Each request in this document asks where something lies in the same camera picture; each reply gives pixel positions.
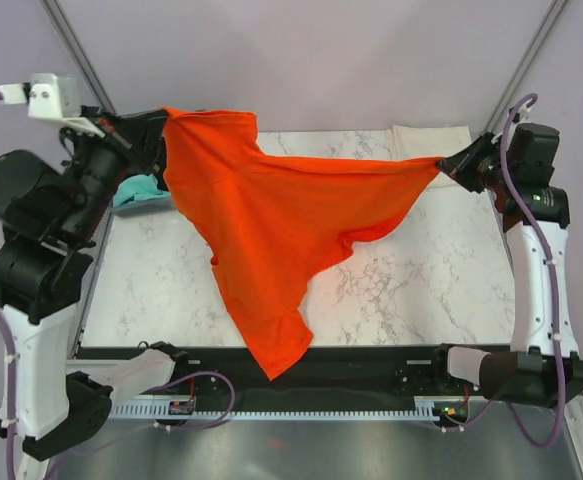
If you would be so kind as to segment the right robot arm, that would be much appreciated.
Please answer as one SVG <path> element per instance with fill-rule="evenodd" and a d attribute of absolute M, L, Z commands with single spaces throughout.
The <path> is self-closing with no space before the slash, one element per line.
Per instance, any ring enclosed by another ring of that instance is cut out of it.
<path fill-rule="evenodd" d="M 488 400 L 555 408 L 583 392 L 583 359 L 569 318 L 565 275 L 568 196 L 549 184 L 559 132 L 520 123 L 505 143 L 505 160 L 502 144 L 487 132 L 437 167 L 469 192 L 495 195 L 514 278 L 510 346 L 488 353 L 441 345 L 428 377 L 444 394 L 468 381 Z"/>

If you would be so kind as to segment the orange t-shirt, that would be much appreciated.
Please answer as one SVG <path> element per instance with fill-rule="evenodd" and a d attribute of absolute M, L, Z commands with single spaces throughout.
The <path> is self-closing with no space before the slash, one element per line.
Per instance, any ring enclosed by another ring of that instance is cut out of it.
<path fill-rule="evenodd" d="M 208 244 L 224 305 L 269 379 L 306 353 L 310 280 L 357 242 L 395 230 L 437 176 L 437 159 L 273 156 L 250 112 L 168 110 L 164 179 Z"/>

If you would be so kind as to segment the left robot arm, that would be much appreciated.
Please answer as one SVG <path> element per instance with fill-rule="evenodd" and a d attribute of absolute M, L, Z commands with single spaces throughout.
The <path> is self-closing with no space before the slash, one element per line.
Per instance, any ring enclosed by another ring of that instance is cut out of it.
<path fill-rule="evenodd" d="M 0 326 L 9 337 L 0 437 L 20 437 L 38 461 L 92 438 L 116 404 L 159 386 L 182 392 L 191 378 L 184 352 L 165 342 L 100 373 L 66 369 L 94 234 L 124 178 L 164 158 L 168 118 L 162 109 L 80 114 L 94 129 L 61 129 L 73 145 L 61 170 L 27 150 L 0 156 Z"/>

